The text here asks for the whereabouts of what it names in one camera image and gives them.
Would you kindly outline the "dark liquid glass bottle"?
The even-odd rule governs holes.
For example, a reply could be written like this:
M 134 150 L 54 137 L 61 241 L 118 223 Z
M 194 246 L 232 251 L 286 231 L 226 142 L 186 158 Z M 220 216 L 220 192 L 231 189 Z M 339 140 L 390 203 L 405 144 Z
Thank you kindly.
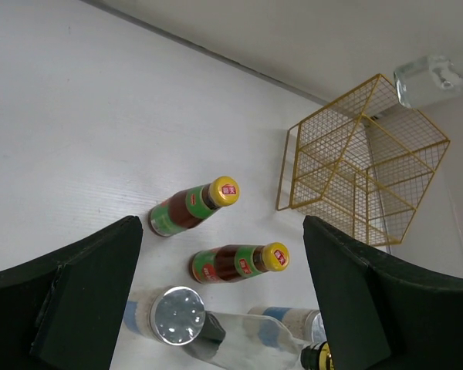
M 223 369 L 333 369 L 326 341 L 295 338 L 265 315 L 208 311 L 200 334 L 182 347 L 192 358 Z

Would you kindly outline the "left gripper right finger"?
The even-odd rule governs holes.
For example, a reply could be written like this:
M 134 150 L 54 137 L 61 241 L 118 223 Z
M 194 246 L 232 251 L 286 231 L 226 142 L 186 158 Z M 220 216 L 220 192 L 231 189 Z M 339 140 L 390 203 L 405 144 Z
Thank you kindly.
M 430 271 L 303 221 L 336 369 L 463 369 L 463 278 Z

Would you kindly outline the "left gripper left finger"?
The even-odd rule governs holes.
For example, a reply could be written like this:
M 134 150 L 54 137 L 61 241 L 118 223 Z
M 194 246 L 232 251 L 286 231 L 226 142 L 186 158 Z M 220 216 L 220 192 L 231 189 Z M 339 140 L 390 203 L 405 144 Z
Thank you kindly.
M 0 271 L 0 369 L 108 369 L 142 238 L 127 216 Z

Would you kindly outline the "clear glass oil bottle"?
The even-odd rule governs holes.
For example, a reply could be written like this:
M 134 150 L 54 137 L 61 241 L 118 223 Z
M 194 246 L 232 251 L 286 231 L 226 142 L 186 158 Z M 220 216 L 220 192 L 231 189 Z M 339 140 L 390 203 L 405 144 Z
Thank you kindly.
M 426 55 L 394 70 L 394 84 L 399 103 L 420 109 L 458 96 L 463 75 L 445 55 Z

